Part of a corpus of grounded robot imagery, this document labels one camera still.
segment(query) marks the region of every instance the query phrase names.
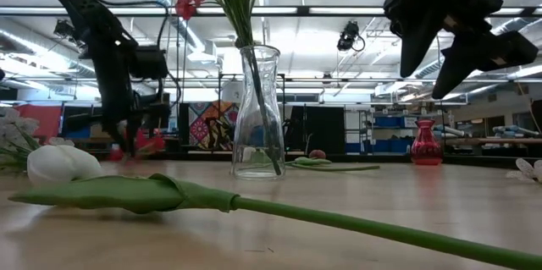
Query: clear glass vase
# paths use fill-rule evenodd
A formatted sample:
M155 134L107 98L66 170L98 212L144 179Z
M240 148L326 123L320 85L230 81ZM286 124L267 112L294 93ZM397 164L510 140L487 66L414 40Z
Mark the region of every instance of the clear glass vase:
M241 49L244 91L235 124L231 172L237 179L276 180L285 176L284 136L277 104L280 51Z

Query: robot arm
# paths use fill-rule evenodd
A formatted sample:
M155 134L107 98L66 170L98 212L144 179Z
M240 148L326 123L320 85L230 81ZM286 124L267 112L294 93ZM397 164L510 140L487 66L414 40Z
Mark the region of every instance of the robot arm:
M102 96L101 116L80 115L67 121L67 125L76 127L100 122L124 152L135 155L134 136L141 119L145 114L164 108L162 104L141 103L139 95L131 89L130 75L161 81L168 75L163 52L158 46L139 46L100 0L59 1L75 28L74 38L88 46ZM117 129L123 120L128 123L126 140Z
M401 76L410 76L423 61L441 30L456 37L445 57L433 90L440 99L475 69L491 71L532 63L538 48L517 31L499 36L484 19L499 11L502 0L385 0L390 30L402 39Z

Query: red vase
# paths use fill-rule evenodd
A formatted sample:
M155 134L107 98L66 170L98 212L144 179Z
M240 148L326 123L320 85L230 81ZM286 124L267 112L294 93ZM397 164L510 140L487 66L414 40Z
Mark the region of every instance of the red vase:
M411 159L418 165L439 165L442 162L440 144L433 135L433 120L416 121L418 136L410 150Z

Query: white artificial flower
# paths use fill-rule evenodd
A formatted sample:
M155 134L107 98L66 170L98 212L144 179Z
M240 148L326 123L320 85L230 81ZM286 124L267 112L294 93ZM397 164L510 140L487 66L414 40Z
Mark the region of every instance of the white artificial flower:
M36 130L40 127L40 121L35 118L21 118L15 123L28 135L34 135Z
M524 159L518 158L516 160L516 166L518 171L511 171L506 173L507 178L515 178L521 181L537 181L542 183L542 160L538 160L534 163L534 168Z
M52 137L49 139L49 145L52 146L75 146L72 140L65 140L64 138Z
M18 118L20 113L13 107L0 107L0 117L4 118Z
M72 146L42 146L28 155L26 169L33 185L68 183L105 174L94 156Z

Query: table surface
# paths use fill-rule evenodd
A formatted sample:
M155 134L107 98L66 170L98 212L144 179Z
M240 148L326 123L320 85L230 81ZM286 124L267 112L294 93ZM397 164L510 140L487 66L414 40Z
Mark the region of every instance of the table surface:
M228 163L146 162L112 174L161 172L245 197L339 212L542 254L542 186L506 170L380 164L355 173L290 169L280 182L234 180ZM391 240L248 211L138 216L7 201L29 186L0 178L0 269L501 269Z

